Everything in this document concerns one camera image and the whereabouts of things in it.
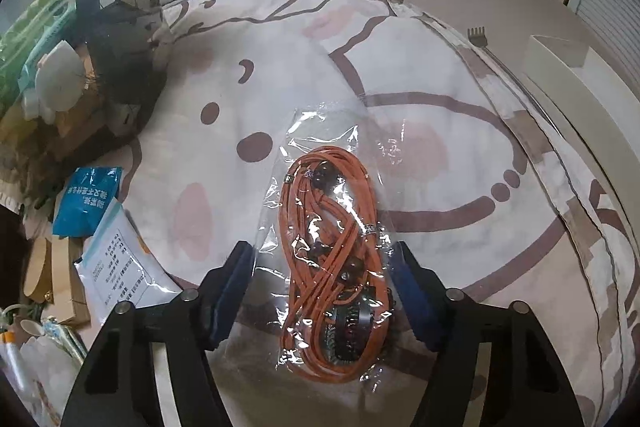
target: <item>white blanket with brown pattern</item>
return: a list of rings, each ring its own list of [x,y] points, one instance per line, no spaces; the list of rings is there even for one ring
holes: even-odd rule
[[[102,162],[124,167],[120,199],[167,272],[198,283],[255,237],[295,108],[363,103],[402,152],[381,166],[399,237],[448,287],[527,301],[586,425],[606,422],[638,368],[638,260],[594,176],[488,57],[403,0],[189,0],[166,18],[164,93]],[[212,354],[234,425],[409,425],[434,357],[406,320],[384,362],[336,386],[274,369],[273,314],[245,303]]]

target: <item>blue sachet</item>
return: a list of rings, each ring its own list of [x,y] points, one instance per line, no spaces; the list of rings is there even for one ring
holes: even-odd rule
[[[98,223],[120,186],[121,167],[76,169],[66,186],[53,234],[63,237],[94,235]]]

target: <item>silver bolt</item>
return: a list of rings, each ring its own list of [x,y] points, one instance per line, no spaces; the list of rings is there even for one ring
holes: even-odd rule
[[[131,303],[129,301],[121,301],[115,305],[115,312],[118,315],[124,315],[131,309]]]
[[[188,290],[183,290],[180,294],[180,299],[185,302],[194,301],[198,298],[198,290],[196,288],[189,288]]]
[[[449,288],[444,295],[446,295],[450,301],[462,301],[462,299],[465,298],[465,293],[458,288]]]
[[[521,313],[522,315],[526,315],[530,310],[529,305],[526,302],[522,301],[515,301],[513,303],[513,309],[514,311]]]

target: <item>white slatted panel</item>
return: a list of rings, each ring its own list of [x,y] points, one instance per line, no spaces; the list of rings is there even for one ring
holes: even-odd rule
[[[570,0],[640,89],[640,0]]]

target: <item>coiled orange cord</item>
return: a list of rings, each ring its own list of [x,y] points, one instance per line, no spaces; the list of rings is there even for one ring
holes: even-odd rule
[[[339,172],[349,187],[345,209],[312,177],[321,166]],[[342,383],[362,375],[377,359],[388,329],[389,295],[376,247],[377,211],[367,171],[344,149],[324,146],[300,157],[289,168],[279,209],[280,239],[291,270],[289,312],[280,347],[289,351],[287,365],[308,380]],[[313,245],[330,245],[318,255]],[[334,324],[336,306],[349,305],[374,289],[373,321],[360,358],[352,363],[330,360],[322,332]],[[293,351],[299,353],[297,358]]]

